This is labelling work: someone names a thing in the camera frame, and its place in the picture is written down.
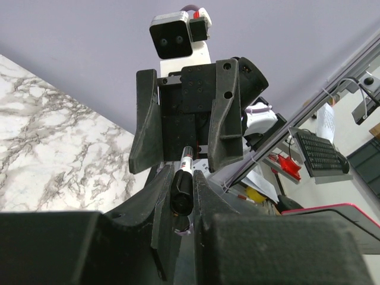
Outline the black marker cap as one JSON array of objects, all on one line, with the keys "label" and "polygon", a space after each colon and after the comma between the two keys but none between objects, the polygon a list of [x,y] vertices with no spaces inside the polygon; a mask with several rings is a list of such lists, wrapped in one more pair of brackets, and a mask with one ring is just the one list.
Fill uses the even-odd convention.
[{"label": "black marker cap", "polygon": [[188,216],[194,207],[193,177],[189,172],[178,170],[170,188],[170,207],[179,216]]}]

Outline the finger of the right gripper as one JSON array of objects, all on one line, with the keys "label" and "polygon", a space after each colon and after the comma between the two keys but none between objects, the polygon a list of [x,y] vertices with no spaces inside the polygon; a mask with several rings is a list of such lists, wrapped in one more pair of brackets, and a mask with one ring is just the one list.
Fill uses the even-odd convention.
[{"label": "finger of the right gripper", "polygon": [[137,128],[129,154],[129,171],[140,173],[163,161],[161,109],[158,101],[157,71],[136,73]]},{"label": "finger of the right gripper", "polygon": [[216,62],[207,157],[211,173],[243,159],[239,64],[234,58]]}]

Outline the black computer keyboard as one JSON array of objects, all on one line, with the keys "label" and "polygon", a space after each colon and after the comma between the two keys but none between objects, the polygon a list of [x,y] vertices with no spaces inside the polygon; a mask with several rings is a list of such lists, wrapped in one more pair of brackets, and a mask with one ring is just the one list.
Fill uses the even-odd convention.
[{"label": "black computer keyboard", "polygon": [[304,130],[297,131],[294,138],[302,152],[310,177],[340,176],[349,173],[348,160],[329,140]]}]

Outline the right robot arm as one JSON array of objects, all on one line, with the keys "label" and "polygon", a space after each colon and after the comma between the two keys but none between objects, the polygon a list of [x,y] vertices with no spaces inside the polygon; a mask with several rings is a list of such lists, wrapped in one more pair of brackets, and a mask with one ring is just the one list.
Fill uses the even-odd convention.
[{"label": "right robot arm", "polygon": [[180,160],[185,147],[216,172],[242,160],[244,146],[258,149],[285,124],[261,97],[268,81],[246,58],[185,66],[161,78],[155,69],[140,70],[136,85],[133,174]]}]

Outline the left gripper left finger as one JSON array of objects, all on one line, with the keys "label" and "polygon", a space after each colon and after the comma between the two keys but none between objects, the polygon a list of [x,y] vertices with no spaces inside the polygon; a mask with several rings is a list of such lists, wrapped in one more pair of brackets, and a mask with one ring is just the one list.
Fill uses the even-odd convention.
[{"label": "left gripper left finger", "polygon": [[111,262],[117,281],[172,281],[175,270],[170,187],[174,167],[167,165],[142,190],[108,211],[116,233]]}]

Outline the black and white marker pen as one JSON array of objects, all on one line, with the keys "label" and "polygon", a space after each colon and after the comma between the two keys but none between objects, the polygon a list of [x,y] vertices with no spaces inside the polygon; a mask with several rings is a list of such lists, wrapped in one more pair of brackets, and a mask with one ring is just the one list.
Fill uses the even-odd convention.
[{"label": "black and white marker pen", "polygon": [[183,149],[179,170],[176,171],[170,189],[170,207],[179,216],[188,216],[194,206],[193,198],[193,148]]}]

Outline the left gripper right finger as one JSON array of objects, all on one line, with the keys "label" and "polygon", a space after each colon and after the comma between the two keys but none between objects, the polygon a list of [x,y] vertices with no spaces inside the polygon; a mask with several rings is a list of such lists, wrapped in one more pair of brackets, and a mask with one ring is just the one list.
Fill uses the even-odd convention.
[{"label": "left gripper right finger", "polygon": [[215,193],[200,170],[194,172],[194,230],[202,235],[216,231],[237,230],[240,215]]}]

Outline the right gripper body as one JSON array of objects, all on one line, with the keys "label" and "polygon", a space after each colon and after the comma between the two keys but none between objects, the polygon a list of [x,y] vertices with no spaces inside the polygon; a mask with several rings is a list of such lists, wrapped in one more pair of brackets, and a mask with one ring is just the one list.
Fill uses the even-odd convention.
[{"label": "right gripper body", "polygon": [[186,66],[159,81],[163,158],[178,161],[184,147],[207,158],[208,133],[216,96],[216,66]]}]

